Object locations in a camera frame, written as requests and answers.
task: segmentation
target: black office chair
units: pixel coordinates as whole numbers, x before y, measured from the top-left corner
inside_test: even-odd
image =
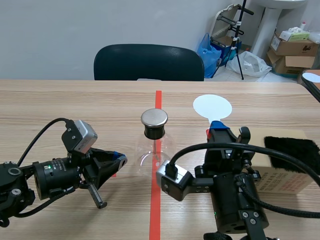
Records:
[[[194,51],[153,44],[116,44],[94,59],[95,80],[203,81],[204,63]]]

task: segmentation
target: white floor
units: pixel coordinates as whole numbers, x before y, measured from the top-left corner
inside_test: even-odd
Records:
[[[244,80],[241,79],[241,75],[227,70],[224,66],[221,66],[213,78],[205,78],[205,82],[264,82],[264,83],[297,83],[296,79],[286,78],[275,75],[269,72],[262,77],[254,77],[243,75]]]

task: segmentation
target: white plastic bag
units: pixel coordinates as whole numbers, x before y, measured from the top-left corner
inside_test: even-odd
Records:
[[[314,42],[315,44],[320,44],[320,31],[310,32],[308,39]]]
[[[252,77],[262,77],[271,71],[272,67],[268,66],[266,62],[252,54],[249,51],[245,51],[239,55],[242,73]],[[240,74],[239,64],[237,57],[234,57],[231,61],[228,61],[226,68],[230,71],[234,71]]]

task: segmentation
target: cardboard box stack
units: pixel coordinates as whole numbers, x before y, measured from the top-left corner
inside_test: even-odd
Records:
[[[310,40],[285,41],[275,33],[266,62],[272,66],[273,73],[297,78],[304,69],[312,67],[317,50],[318,44]]]

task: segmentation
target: black sponge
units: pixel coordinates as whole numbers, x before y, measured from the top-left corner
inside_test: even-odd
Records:
[[[266,136],[264,138],[264,145],[268,149],[277,150],[304,162],[320,175],[320,149],[314,141],[290,137]],[[276,169],[303,173],[296,166],[281,159],[270,157],[270,160],[272,166]]]

